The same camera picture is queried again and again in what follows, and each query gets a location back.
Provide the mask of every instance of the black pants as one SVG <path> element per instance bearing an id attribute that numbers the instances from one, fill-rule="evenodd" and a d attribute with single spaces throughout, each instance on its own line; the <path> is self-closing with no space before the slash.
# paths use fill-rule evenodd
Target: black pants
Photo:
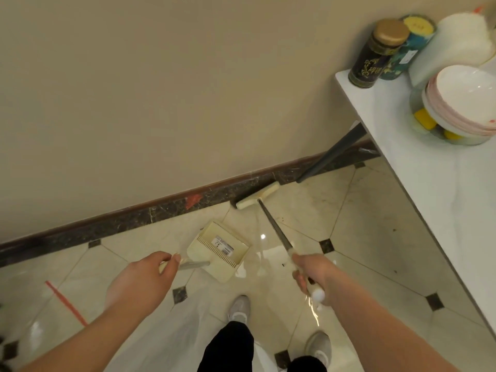
<path id="1" fill-rule="evenodd" d="M 251 372 L 253 336 L 248 327 L 236 321 L 229 322 L 212 339 L 205 349 L 198 372 L 237 370 Z M 326 372 L 324 364 L 313 356 L 294 359 L 288 372 Z"/>

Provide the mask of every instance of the baseboard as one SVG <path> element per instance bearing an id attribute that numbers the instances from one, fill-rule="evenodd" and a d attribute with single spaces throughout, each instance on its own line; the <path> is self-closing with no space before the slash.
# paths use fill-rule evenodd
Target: baseboard
<path id="1" fill-rule="evenodd" d="M 0 267 L 74 245 L 83 243 L 90 243 L 90 246 L 98 245 L 98 240 L 103 237 L 221 202 L 237 202 L 274 181 L 279 181 L 281 184 L 295 181 L 321 155 L 297 159 L 0 244 Z M 359 142 L 345 150 L 319 174 L 377 156 L 378 153 L 371 141 Z"/>

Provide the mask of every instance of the forearm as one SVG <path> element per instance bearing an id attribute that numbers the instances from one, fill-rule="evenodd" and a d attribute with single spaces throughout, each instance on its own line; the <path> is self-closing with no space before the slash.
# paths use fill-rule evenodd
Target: forearm
<path id="1" fill-rule="evenodd" d="M 337 267 L 329 269 L 324 289 L 364 370 L 456 370 Z"/>
<path id="2" fill-rule="evenodd" d="M 103 371 L 140 320 L 125 312 L 105 311 L 82 331 L 44 356 L 24 367 L 22 372 L 99 372 Z"/>

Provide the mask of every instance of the gray shoe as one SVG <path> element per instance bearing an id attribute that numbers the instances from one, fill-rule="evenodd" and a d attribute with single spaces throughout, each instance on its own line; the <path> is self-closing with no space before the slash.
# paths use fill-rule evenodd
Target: gray shoe
<path id="1" fill-rule="evenodd" d="M 227 312 L 227 318 L 229 321 L 238 321 L 247 325 L 250 318 L 250 307 L 248 296 L 240 295 L 234 300 L 229 312 Z"/>
<path id="2" fill-rule="evenodd" d="M 305 355 L 319 359 L 326 368 L 331 365 L 331 340 L 323 331 L 317 331 L 308 339 L 305 345 Z"/>

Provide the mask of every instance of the beige wall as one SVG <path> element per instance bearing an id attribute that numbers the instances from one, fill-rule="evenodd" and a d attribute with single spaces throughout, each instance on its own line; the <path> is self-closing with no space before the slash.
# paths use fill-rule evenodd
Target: beige wall
<path id="1" fill-rule="evenodd" d="M 0 0 L 0 242 L 326 150 L 383 17 L 483 0 Z"/>

